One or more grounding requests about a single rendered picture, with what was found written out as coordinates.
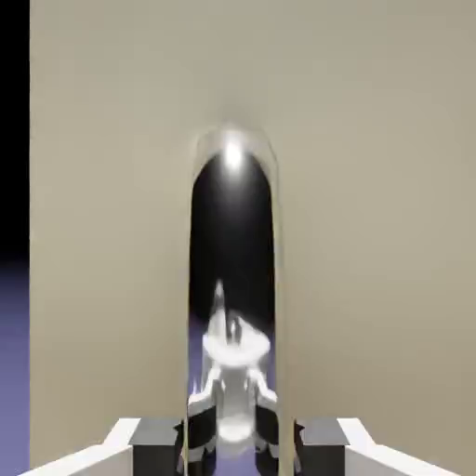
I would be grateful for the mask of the beige cabinet door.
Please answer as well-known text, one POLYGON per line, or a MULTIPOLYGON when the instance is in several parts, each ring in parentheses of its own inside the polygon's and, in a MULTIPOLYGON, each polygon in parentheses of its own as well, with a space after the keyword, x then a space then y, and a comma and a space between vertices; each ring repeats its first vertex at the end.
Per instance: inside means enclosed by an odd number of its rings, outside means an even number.
POLYGON ((32 0, 30 462, 185 401, 197 141, 278 165, 283 414, 476 476, 476 0, 32 0))

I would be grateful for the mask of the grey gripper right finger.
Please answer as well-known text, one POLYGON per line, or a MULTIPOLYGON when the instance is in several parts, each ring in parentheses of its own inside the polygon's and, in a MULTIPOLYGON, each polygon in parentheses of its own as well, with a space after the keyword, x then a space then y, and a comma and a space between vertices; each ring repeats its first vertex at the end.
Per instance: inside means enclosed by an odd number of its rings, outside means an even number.
POLYGON ((458 476, 374 441, 356 417, 294 423, 294 476, 458 476))

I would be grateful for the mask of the curved shiny metal door handle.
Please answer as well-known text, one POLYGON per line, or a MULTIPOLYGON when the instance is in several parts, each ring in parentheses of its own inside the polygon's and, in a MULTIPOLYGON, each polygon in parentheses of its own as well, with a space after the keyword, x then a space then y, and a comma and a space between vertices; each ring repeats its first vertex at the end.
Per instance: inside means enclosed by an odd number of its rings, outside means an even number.
POLYGON ((186 476, 289 476, 278 167, 267 138, 224 124, 193 156, 186 476))

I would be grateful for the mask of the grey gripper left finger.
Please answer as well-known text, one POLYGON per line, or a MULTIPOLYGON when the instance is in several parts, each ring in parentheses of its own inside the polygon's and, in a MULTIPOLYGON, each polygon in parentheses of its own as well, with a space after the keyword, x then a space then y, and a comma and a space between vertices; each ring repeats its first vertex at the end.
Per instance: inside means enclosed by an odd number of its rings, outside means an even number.
POLYGON ((125 417, 103 443, 20 476, 184 476, 182 446, 181 419, 125 417))

